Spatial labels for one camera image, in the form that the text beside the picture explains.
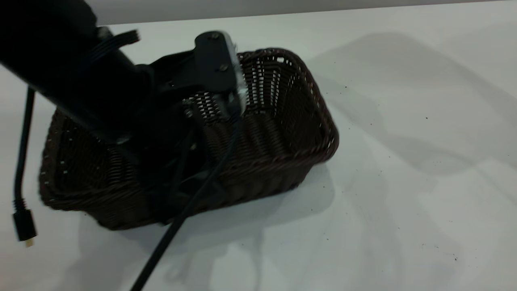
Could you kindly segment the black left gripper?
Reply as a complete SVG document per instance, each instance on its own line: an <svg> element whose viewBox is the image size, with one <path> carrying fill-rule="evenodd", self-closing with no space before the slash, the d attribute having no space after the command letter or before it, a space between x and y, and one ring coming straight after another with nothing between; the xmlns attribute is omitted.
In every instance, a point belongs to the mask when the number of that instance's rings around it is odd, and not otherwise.
<svg viewBox="0 0 517 291"><path fill-rule="evenodd" d="M186 160L194 141L194 123L184 100L200 88L194 51L167 55L138 64L146 88L135 113L137 169L161 170ZM174 219L183 170L163 171L153 184L153 217L162 225Z"/></svg>

